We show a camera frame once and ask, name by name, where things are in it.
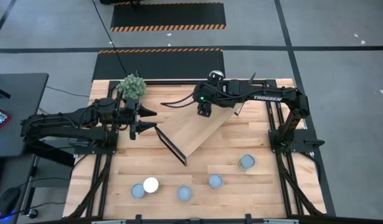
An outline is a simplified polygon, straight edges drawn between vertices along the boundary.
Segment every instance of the black desk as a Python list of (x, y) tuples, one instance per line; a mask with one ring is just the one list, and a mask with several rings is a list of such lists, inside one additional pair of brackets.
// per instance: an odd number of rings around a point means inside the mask
[[(11, 94), (8, 100), (0, 99), (0, 109), (12, 116), (12, 119), (0, 129), (0, 157), (19, 156), (24, 152), (24, 144), (20, 137), (20, 120), (36, 113), (48, 77), (46, 73), (0, 75), (0, 88)], [(28, 181), (34, 159), (33, 154), (23, 154), (2, 160), (0, 196), (6, 189)], [(26, 185), (21, 189), (15, 211), (20, 210), (25, 189)], [(5, 223), (15, 223), (17, 218), (18, 215), (14, 215)]]

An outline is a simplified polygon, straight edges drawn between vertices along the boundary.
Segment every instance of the succulent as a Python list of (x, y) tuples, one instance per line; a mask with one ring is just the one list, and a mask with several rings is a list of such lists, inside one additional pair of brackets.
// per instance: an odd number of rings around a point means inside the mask
[(121, 81), (117, 88), (119, 92), (122, 92), (122, 98), (130, 97), (132, 99), (139, 99), (147, 92), (144, 80), (133, 74), (128, 75)]

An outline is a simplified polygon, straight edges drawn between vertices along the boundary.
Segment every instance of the desk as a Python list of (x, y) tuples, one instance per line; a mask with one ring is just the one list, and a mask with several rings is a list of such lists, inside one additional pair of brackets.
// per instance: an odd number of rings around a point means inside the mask
[[(293, 86), (290, 79), (277, 80), (277, 84)], [(108, 85), (108, 80), (94, 81), (90, 102), (106, 97)], [(176, 109), (161, 106), (160, 102), (180, 100), (190, 94), (194, 85), (148, 85), (147, 88), (143, 106), (158, 115), (142, 120), (162, 123), (175, 116)], [(286, 117), (289, 110), (285, 105), (282, 107)], [(298, 127), (303, 128), (304, 124), (301, 122)], [(269, 129), (265, 103), (248, 101), (239, 116), (230, 117), (189, 156), (187, 167), (159, 141), (155, 130), (143, 132), (135, 141), (129, 140), (126, 131), (120, 132), (118, 150), (111, 163), (104, 219), (134, 219), (136, 214), (142, 214), (143, 219), (243, 218), (246, 213), (251, 213), (253, 218), (286, 217), (276, 159), (270, 150)], [(251, 154), (257, 161), (248, 171), (237, 167), (244, 154)], [(64, 216), (74, 211), (90, 188), (94, 160), (93, 156), (87, 157), (73, 171)], [(299, 154), (293, 154), (293, 162), (302, 191), (317, 209), (325, 212), (313, 162)], [(211, 174), (222, 175), (225, 184), (221, 189), (209, 187)], [(133, 198), (132, 185), (143, 183), (147, 177), (160, 181), (159, 192), (142, 199)], [(188, 202), (176, 198), (182, 185), (192, 189)], [(288, 190), (296, 213), (293, 193)]]
[[(20, 120), (36, 113), (48, 77), (46, 73), (0, 75), (0, 88), (11, 94), (11, 98), (8, 100), (0, 99), (0, 109), (12, 116), (12, 119), (0, 129), (0, 158), (18, 156), (1, 159), (3, 165), (1, 167), (0, 196), (6, 189), (17, 187), (28, 181), (35, 156), (32, 154), (21, 155), (24, 152), (24, 144), (20, 137)], [(22, 187), (15, 211), (20, 210), (25, 187)], [(14, 215), (7, 223), (15, 223), (17, 217)]]

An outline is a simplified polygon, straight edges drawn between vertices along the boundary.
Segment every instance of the concrete floor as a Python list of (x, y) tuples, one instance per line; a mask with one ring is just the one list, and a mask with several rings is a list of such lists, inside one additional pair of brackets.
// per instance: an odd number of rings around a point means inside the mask
[[(11, 1), (0, 0), (0, 19)], [(111, 36), (117, 47), (285, 46), (275, 0), (222, 2), (226, 30)], [(383, 0), (280, 3), (294, 47), (383, 45)], [(97, 5), (109, 26), (113, 6)], [(109, 46), (92, 0), (17, 0), (0, 30), (0, 49), (7, 51)], [(317, 135), (326, 141), (321, 153), (336, 214), (383, 219), (383, 51), (315, 50), (295, 55)], [(96, 58), (96, 52), (0, 53), (0, 73), (47, 72), (48, 86), (88, 95)], [(225, 50), (224, 62), (230, 78), (250, 77), (253, 72), (256, 78), (294, 78), (286, 50)], [(46, 89), (40, 107), (58, 113), (86, 104), (85, 97)], [(40, 189), (34, 204), (65, 198), (66, 188)], [(19, 223), (56, 220), (63, 207), (43, 207), (38, 219), (21, 217)]]

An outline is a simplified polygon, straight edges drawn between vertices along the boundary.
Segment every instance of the wire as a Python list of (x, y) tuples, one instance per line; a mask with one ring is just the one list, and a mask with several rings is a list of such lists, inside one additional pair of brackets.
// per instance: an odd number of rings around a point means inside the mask
[(88, 154), (84, 155), (82, 158), (80, 158), (72, 167), (72, 170), (79, 164), (80, 161), (82, 161), (84, 158), (86, 158)]
[(123, 72), (125, 73), (125, 77), (126, 77), (126, 76), (128, 76), (128, 72), (126, 71), (125, 67), (123, 66), (122, 60), (121, 60), (121, 58), (120, 58), (120, 56), (119, 56), (119, 54), (118, 54), (118, 51), (116, 50), (114, 41), (112, 41), (112, 38), (111, 38), (111, 36), (110, 36), (110, 33), (108, 33), (108, 30), (107, 30), (106, 27), (105, 27), (105, 24), (104, 24), (103, 19), (102, 19), (101, 15), (100, 15), (100, 12), (99, 12), (98, 9), (97, 9), (95, 0), (92, 0), (92, 2), (93, 2), (93, 5), (94, 5), (94, 8), (96, 9), (98, 18), (100, 19), (100, 21), (101, 21), (101, 23), (102, 23), (102, 25), (103, 25), (103, 27), (104, 27), (104, 30), (105, 30), (106, 35), (107, 35), (108, 38), (110, 39), (110, 43), (111, 43), (112, 47), (113, 47), (114, 50), (115, 50), (116, 57), (118, 58), (118, 61), (119, 61), (119, 63), (121, 64), (122, 70), (123, 70)]
[[(227, 98), (221, 98), (221, 99), (218, 99), (218, 100), (227, 100), (227, 99), (238, 99), (238, 98), (242, 98), (242, 97), (245, 97), (245, 96), (249, 96), (251, 94), (254, 94), (254, 93), (258, 93), (258, 92), (261, 92), (261, 91), (268, 91), (268, 90), (265, 90), (265, 89), (261, 89), (261, 90), (255, 90), (255, 91), (251, 91), (249, 93), (246, 93), (246, 94), (243, 94), (243, 95), (239, 95), (239, 96), (232, 96), (232, 95), (228, 95), (210, 85), (206, 85), (205, 83), (203, 83), (206, 87), (210, 88), (211, 90), (214, 90), (216, 91), (217, 93), (220, 93), (221, 95), (224, 95), (226, 96)], [(294, 89), (290, 89), (290, 90), (287, 90), (285, 91), (286, 93), (289, 92), (289, 91), (293, 91)], [(276, 93), (281, 93), (282, 90), (270, 90), (271, 92), (276, 92)]]
[[(111, 106), (112, 104), (114, 104), (114, 103), (116, 103), (116, 102), (118, 101), (118, 98), (119, 98), (119, 95), (117, 95), (116, 98), (115, 98), (115, 100), (112, 101), (111, 103), (106, 104), (106, 105), (98, 105), (98, 106)], [(80, 129), (80, 126), (81, 126), (81, 122), (82, 122), (83, 116), (84, 116), (86, 110), (88, 110), (89, 108), (91, 108), (92, 110), (96, 111), (95, 109), (93, 109), (93, 104), (87, 106), (87, 107), (82, 111), (82, 113), (80, 114), (79, 122), (78, 122), (78, 129)]]
[(43, 110), (42, 108), (39, 108), (40, 112), (42, 112), (43, 114), (47, 114), (47, 115), (50, 115), (48, 112), (46, 112), (45, 110)]
[(46, 202), (46, 203), (42, 203), (40, 205), (35, 205), (35, 206), (32, 206), (32, 207), (29, 207), (28, 209), (23, 209), (23, 210), (20, 210), (18, 212), (11, 213), (10, 215), (6, 215), (5, 217), (0, 217), (0, 219), (7, 218), (7, 217), (10, 217), (12, 215), (20, 214), (20, 213), (25, 212), (25, 211), (27, 211), (29, 209), (39, 208), (39, 207), (41, 207), (43, 205), (63, 205), (63, 204), (65, 204), (65, 202)]
[(42, 121), (42, 120), (45, 120), (45, 119), (59, 119), (59, 118), (63, 118), (63, 119), (68, 120), (68, 121), (71, 123), (71, 125), (72, 125), (74, 128), (76, 128), (75, 123), (73, 123), (73, 121), (72, 121), (71, 119), (69, 119), (69, 118), (67, 118), (67, 117), (64, 117), (64, 116), (53, 117), (53, 118), (38, 118), (38, 119), (35, 119), (35, 120), (31, 121), (31, 123), (28, 124), (28, 126), (27, 126), (27, 128), (26, 128), (26, 132), (25, 132), (25, 134), (28, 133), (29, 128), (31, 128), (31, 125), (32, 125), (33, 123), (35, 123), (36, 121)]
[(39, 178), (39, 179), (34, 179), (34, 180), (30, 180), (30, 181), (27, 181), (23, 184), (20, 184), (17, 186), (17, 188), (23, 186), (23, 185), (26, 185), (28, 183), (31, 183), (31, 182), (35, 182), (35, 181), (40, 181), (40, 180), (50, 180), (50, 179), (57, 179), (57, 180), (70, 180), (70, 179), (66, 179), (66, 178), (61, 178), (61, 177), (46, 177), (46, 178)]
[(195, 103), (195, 101), (192, 101), (190, 103), (186, 103), (185, 105), (181, 105), (181, 106), (171, 106), (171, 105), (167, 105), (167, 104), (163, 104), (163, 103), (161, 103), (161, 105), (167, 106), (168, 108), (183, 108), (183, 107), (189, 106), (193, 103)]
[(175, 102), (170, 102), (170, 103), (161, 103), (161, 105), (163, 105), (163, 106), (167, 106), (167, 107), (169, 107), (169, 108), (183, 108), (183, 107), (186, 107), (186, 106), (192, 104), (192, 103), (195, 102), (195, 101), (190, 102), (190, 103), (187, 103), (187, 104), (185, 104), (185, 105), (181, 105), (181, 106), (171, 106), (171, 105), (176, 104), (176, 103), (181, 103), (181, 102), (183, 102), (184, 100), (190, 98), (193, 94), (194, 94), (194, 92), (192, 92), (190, 95), (186, 96), (185, 98), (183, 98), (183, 99), (181, 99), (181, 100), (178, 100), (178, 101), (175, 101)]
[(126, 125), (124, 128), (118, 128), (119, 131), (124, 131), (128, 128), (128, 125)]
[(310, 160), (312, 160), (316, 164), (318, 183), (321, 184), (321, 167), (318, 164), (317, 160), (314, 157), (312, 157), (311, 155), (307, 154), (306, 152), (301, 152), (301, 154), (304, 155), (306, 158), (309, 158)]
[(81, 96), (81, 97), (86, 97), (86, 98), (90, 98), (90, 96), (87, 96), (87, 95), (80, 95), (80, 94), (75, 94), (75, 93), (70, 93), (68, 91), (64, 91), (64, 90), (59, 90), (57, 88), (53, 88), (53, 87), (49, 87), (49, 86), (46, 86), (46, 88), (49, 88), (51, 90), (55, 90), (55, 91), (60, 91), (62, 93), (66, 93), (66, 94), (69, 94), (69, 95), (72, 95), (72, 96)]

